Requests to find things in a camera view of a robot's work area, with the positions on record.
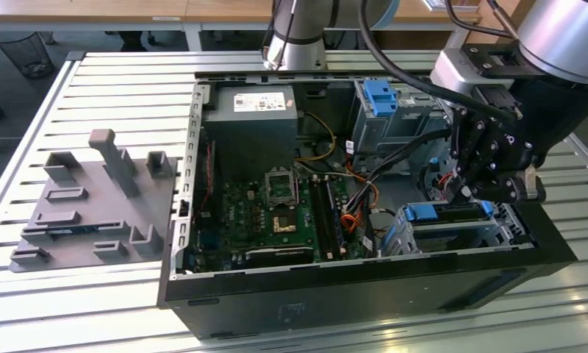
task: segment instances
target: wooden desk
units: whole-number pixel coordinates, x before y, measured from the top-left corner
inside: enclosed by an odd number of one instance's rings
[[[271,21],[272,0],[188,0],[187,22],[262,22]],[[478,12],[458,12],[467,22],[478,22]],[[402,0],[394,16],[395,23],[450,23],[444,11],[430,11],[423,0]]]
[[[183,29],[187,0],[0,0],[0,30]]]
[[[271,20],[272,0],[187,0],[184,29],[191,51],[200,51],[203,30],[264,30]],[[478,23],[478,12],[458,12],[468,23]],[[444,11],[430,11],[422,0],[402,0],[387,31],[451,31],[447,46],[464,43],[468,31],[456,27]]]

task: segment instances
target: desk leg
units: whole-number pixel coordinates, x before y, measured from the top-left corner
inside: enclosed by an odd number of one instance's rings
[[[446,48],[460,48],[468,38],[468,30],[458,27],[447,40]]]
[[[200,44],[200,24],[184,24],[183,28],[186,30],[187,46],[190,51],[203,51],[203,46]]]

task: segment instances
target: chair leg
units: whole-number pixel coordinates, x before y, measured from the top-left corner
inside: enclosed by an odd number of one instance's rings
[[[148,44],[152,46],[159,46],[162,43],[158,42],[152,31],[148,31]]]
[[[40,32],[43,42],[52,46],[58,41],[55,40],[55,32]]]

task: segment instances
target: sticker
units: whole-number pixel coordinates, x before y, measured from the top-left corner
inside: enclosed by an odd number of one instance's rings
[[[399,99],[399,103],[402,103],[403,105],[414,105],[416,104],[416,101],[412,98]]]
[[[366,248],[367,248],[370,251],[372,251],[372,240],[368,239],[368,237],[364,237],[364,238],[362,239],[362,245],[364,245]]]
[[[236,113],[275,110],[286,110],[286,96],[283,92],[240,93],[234,97],[234,111]]]
[[[355,142],[351,140],[346,141],[346,153],[348,153],[348,154],[355,153]]]
[[[56,229],[56,230],[50,230],[48,234],[72,234],[74,231],[70,229]]]
[[[180,17],[154,17],[154,21],[180,21]]]

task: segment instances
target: metal table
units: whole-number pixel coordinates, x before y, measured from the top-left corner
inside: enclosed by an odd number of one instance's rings
[[[432,69],[436,51],[396,51],[391,57],[406,68]],[[330,52],[328,62],[335,70],[379,68],[355,51]],[[588,350],[588,151],[575,136],[554,148],[539,175],[549,188],[546,211],[579,262],[479,310],[202,342],[172,311],[155,307],[160,262],[8,271],[47,180],[50,152],[99,159],[87,137],[92,129],[111,128],[134,158],[164,150],[182,159],[194,72],[242,70],[262,70],[258,53],[92,53],[66,62],[0,179],[0,352]]]

